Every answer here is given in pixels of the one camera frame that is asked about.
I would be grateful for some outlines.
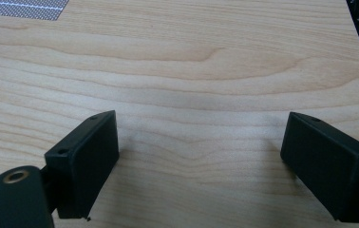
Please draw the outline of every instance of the screw hole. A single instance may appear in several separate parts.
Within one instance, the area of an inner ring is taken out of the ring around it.
[[[25,179],[27,176],[28,176],[28,171],[24,169],[17,170],[5,176],[3,181],[4,183],[16,183],[18,181]]]
[[[63,155],[65,153],[67,153],[67,152],[69,152],[68,149],[60,149],[60,150],[58,150],[58,154],[60,154],[60,155]]]

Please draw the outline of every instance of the metal mesh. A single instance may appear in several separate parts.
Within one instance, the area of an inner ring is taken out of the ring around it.
[[[68,0],[0,0],[0,15],[56,20]]]

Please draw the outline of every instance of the black clamp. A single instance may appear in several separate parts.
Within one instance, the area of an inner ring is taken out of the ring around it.
[[[359,142],[314,117],[290,113],[281,148],[334,219],[359,222]]]
[[[120,157],[115,111],[82,122],[46,154],[46,166],[13,168],[0,175],[0,227],[53,227],[87,218]]]

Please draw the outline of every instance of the clamp jaw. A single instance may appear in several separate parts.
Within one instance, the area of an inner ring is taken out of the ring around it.
[[[0,227],[54,227],[87,218],[120,157],[115,111],[82,122],[46,154],[46,166],[13,168],[0,175]]]
[[[314,117],[290,113],[281,158],[334,219],[359,222],[359,142]]]

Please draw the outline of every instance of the light wood surface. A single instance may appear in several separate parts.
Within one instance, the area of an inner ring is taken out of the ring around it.
[[[91,213],[57,227],[359,227],[279,156],[290,111],[359,140],[345,0],[70,0],[0,16],[0,173],[115,109],[121,158]]]

